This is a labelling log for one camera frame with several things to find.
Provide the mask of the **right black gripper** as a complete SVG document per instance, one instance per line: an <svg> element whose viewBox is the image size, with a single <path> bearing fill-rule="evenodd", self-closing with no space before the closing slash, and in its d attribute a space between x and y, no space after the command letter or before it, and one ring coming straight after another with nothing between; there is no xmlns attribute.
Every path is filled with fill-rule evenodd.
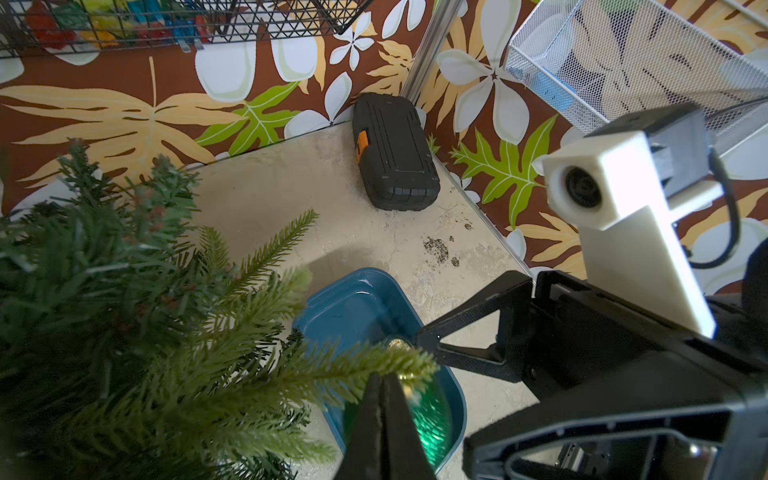
<svg viewBox="0 0 768 480"><path fill-rule="evenodd" d="M472 479L761 479L766 327L711 307L706 338L569 275L508 271L415 343L536 397L466 439Z"/></svg>

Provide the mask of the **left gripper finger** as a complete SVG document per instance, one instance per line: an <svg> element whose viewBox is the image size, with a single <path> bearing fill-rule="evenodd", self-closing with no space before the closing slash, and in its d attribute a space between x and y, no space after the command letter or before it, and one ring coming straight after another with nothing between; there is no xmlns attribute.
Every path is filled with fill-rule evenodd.
<svg viewBox="0 0 768 480"><path fill-rule="evenodd" d="M398 376L372 374L357 423L335 474L349 480L429 480L436 477L422 448Z"/></svg>

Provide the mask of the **green glitter ball ornament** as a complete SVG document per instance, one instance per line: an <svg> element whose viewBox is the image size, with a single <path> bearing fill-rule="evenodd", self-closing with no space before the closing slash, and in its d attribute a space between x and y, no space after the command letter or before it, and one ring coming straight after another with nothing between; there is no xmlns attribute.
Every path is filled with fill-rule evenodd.
<svg viewBox="0 0 768 480"><path fill-rule="evenodd" d="M422 450L438 472L453 444L453 420L448 400L436 378L422 389L414 389L404 375L398 376Z"/></svg>

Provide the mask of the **small green christmas tree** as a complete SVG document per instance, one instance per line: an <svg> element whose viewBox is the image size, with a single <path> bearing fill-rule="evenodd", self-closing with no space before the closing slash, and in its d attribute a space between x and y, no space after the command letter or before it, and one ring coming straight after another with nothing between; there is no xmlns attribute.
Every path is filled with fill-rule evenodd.
<svg viewBox="0 0 768 480"><path fill-rule="evenodd" d="M120 185L89 153L73 141L65 194L1 222L3 478L292 479L333 457L312 406L432 379L426 352L287 330L312 275L282 262L315 211L233 261L191 222L196 173L160 157Z"/></svg>

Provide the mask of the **gold ball ornament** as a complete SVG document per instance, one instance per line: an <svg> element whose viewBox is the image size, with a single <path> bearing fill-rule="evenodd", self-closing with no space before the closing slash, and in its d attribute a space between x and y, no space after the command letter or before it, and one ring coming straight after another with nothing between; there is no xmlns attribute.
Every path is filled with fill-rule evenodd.
<svg viewBox="0 0 768 480"><path fill-rule="evenodd" d="M408 352L414 349L413 345L402 337L392 336L384 341L384 345L388 350L397 352Z"/></svg>

